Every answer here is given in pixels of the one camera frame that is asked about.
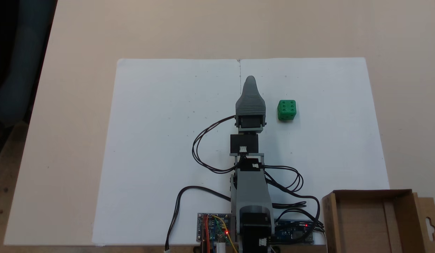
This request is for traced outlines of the grey ribbed wide gripper finger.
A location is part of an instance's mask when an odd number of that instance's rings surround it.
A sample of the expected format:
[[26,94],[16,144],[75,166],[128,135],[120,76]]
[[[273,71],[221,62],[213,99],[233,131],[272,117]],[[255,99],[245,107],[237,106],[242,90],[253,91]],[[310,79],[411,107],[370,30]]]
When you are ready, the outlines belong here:
[[266,116],[266,110],[266,103],[258,91],[255,77],[248,76],[236,102],[236,116]]

